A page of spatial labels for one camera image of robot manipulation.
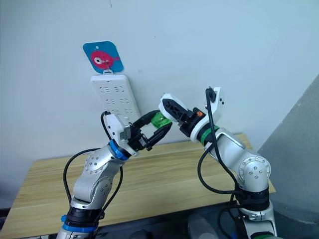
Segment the power outlet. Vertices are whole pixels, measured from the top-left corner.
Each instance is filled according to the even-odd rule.
[[[123,122],[134,122],[140,118],[129,80],[125,75],[92,76],[91,84],[105,109],[119,116]]]

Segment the robotic arm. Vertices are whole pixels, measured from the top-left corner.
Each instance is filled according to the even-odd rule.
[[[63,226],[57,238],[85,239],[94,236],[98,221],[104,218],[104,210],[115,195],[105,204],[116,173],[122,170],[122,165],[132,155],[138,155],[139,151],[145,148],[151,150],[152,146],[170,130],[171,121],[178,122],[180,131],[193,142],[203,145],[203,156],[209,153],[225,170],[231,169],[236,173],[236,191],[216,191],[237,192],[234,193],[240,212],[235,219],[237,238],[277,236],[268,191],[270,164],[256,152],[246,149],[243,142],[226,129],[215,125],[212,127],[212,118],[215,121],[219,120],[224,104],[219,87],[210,90],[209,99],[206,107],[211,114],[207,115],[198,108],[189,110],[171,94],[164,94],[160,100],[159,110],[149,112],[134,123],[123,124],[116,115],[110,113],[102,115],[102,124],[104,125],[105,120],[104,129],[110,141],[106,146],[92,152],[85,160],[83,172],[73,188],[73,197],[71,198],[68,193],[70,208],[67,215],[62,216]],[[141,128],[151,122],[157,130],[151,138],[147,138]]]
[[[130,156],[138,155],[144,148],[151,150],[169,131],[172,123],[159,118],[158,114],[158,110],[149,112],[128,125],[123,124],[116,115],[105,113],[101,116],[110,141],[85,160],[83,172],[74,184],[69,211],[61,218],[64,224],[57,235],[58,239],[94,236],[98,221],[104,218],[104,210],[109,202],[103,205],[111,191],[114,176]],[[147,138],[141,127],[151,122],[158,129],[151,138]]]
[[[215,121],[220,118],[222,105],[220,87],[216,87],[210,96],[210,107]],[[235,135],[217,126],[214,126],[217,145],[211,146],[214,140],[209,115],[198,108],[189,110],[171,94],[164,94],[159,109],[166,118],[178,122],[180,131],[193,142],[200,142],[205,150],[217,147],[224,165],[236,173],[240,192],[236,194],[237,208],[240,212],[240,216],[235,219],[237,238],[276,237],[273,205],[269,201],[268,191],[268,178],[271,172],[269,162],[247,149]],[[209,154],[219,162],[216,150],[210,150]]]

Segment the black cable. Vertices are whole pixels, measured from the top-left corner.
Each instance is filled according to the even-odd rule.
[[[211,111],[211,105],[210,105],[210,99],[211,99],[211,94],[213,92],[212,88],[207,88],[205,93],[206,93],[206,103],[207,103],[207,111],[208,111],[208,118],[209,118],[209,123],[210,123],[210,129],[211,129],[211,134],[212,134],[212,138],[213,138],[213,143],[215,145],[215,152],[216,152],[216,156],[217,156],[217,160],[219,161],[220,165],[224,168],[224,170],[229,174],[229,176],[233,179],[234,183],[235,183],[235,190],[239,189],[238,186],[238,182],[234,176],[234,174],[226,167],[226,165],[224,164],[223,160],[220,157],[219,154],[219,150],[218,150],[218,146],[217,146],[217,139],[216,139],[216,134],[215,134],[215,130],[214,130],[214,120],[213,120],[213,113]]]
[[[105,122],[104,122],[104,116],[109,115],[109,114],[110,114],[110,113],[109,113],[108,111],[104,111],[104,112],[101,114],[101,123],[102,123],[103,129],[104,129],[106,135],[108,136],[109,140],[111,140],[112,138],[111,138],[111,136],[110,136],[108,130],[106,129]]]
[[[235,196],[235,194],[232,194],[232,195],[230,196],[230,200],[229,200],[228,205],[232,205],[232,202],[233,202],[233,200],[234,200],[234,196]],[[234,217],[234,215],[231,213],[231,209],[228,209],[228,214],[229,214],[229,216],[232,218],[232,220],[235,221],[235,217]]]
[[[75,155],[73,155],[69,161],[66,163],[66,165],[64,166],[64,170],[63,170],[63,184],[64,184],[64,188],[65,188],[65,192],[66,192],[66,195],[68,197],[68,200],[69,200],[69,203],[71,203],[71,194],[70,194],[70,190],[69,190],[69,187],[68,187],[68,183],[66,181],[66,173],[68,171],[68,168],[69,168],[69,165],[70,163],[79,155],[83,154],[83,153],[87,153],[87,152],[91,152],[91,151],[95,151],[99,148],[91,148],[91,149],[86,149],[86,150],[83,150]]]
[[[202,156],[199,159],[198,165],[197,165],[197,175],[198,178],[200,180],[200,182],[204,185],[205,188],[207,188],[209,191],[212,191],[214,193],[219,193],[219,194],[233,194],[233,193],[240,193],[239,191],[234,191],[234,190],[218,190],[215,188],[210,187],[203,179],[202,175],[201,175],[201,165],[203,163],[203,160],[205,158],[205,156],[213,149],[214,144],[211,144],[206,150],[205,152],[202,154]]]
[[[216,139],[216,134],[215,134],[215,130],[214,130],[214,121],[213,121],[213,117],[212,117],[212,111],[211,111],[211,106],[210,106],[210,95],[211,95],[211,88],[206,89],[206,102],[207,102],[207,111],[208,111],[208,118],[209,118],[209,122],[210,122],[210,129],[211,129],[211,134],[212,134],[212,139],[213,142],[212,144],[205,150],[205,152],[202,154],[201,158],[199,159],[198,165],[197,165],[197,175],[198,178],[200,180],[200,182],[204,185],[205,188],[207,188],[208,190],[214,192],[214,193],[219,193],[219,194],[241,194],[243,195],[243,193],[241,191],[239,191],[239,186],[238,186],[238,182],[235,178],[235,176],[232,174],[232,172],[226,167],[226,165],[224,164],[224,162],[222,161],[220,154],[219,154],[219,150],[218,150],[218,145],[217,145],[217,139]],[[215,152],[216,152],[216,156],[217,156],[217,160],[219,161],[220,165],[223,167],[223,169],[231,176],[231,178],[233,179],[234,183],[235,183],[235,190],[218,190],[215,188],[210,187],[203,179],[202,175],[201,175],[201,165],[203,163],[203,160],[205,158],[205,156],[213,149],[215,148]]]
[[[119,191],[120,189],[120,186],[122,184],[122,181],[123,181],[123,167],[121,166],[120,167],[120,172],[121,172],[121,175],[120,175],[120,180],[119,180],[119,183],[118,183],[118,186],[116,187],[113,195],[110,197],[110,199],[107,201],[107,203],[104,205],[104,207],[102,208],[102,210],[99,212],[99,214],[97,215],[97,217],[95,218],[94,222],[97,222],[101,215],[104,213],[104,211],[106,210],[106,208],[108,207],[108,205],[111,203],[111,201],[114,199],[115,195],[117,194],[117,192]]]
[[[225,237],[227,237],[228,239],[232,239],[232,237],[224,230],[224,228],[221,225],[221,215],[223,214],[224,211],[232,209],[232,208],[242,208],[243,205],[227,205],[226,207],[222,208],[218,215],[217,215],[217,225],[220,229],[220,231],[224,234]]]

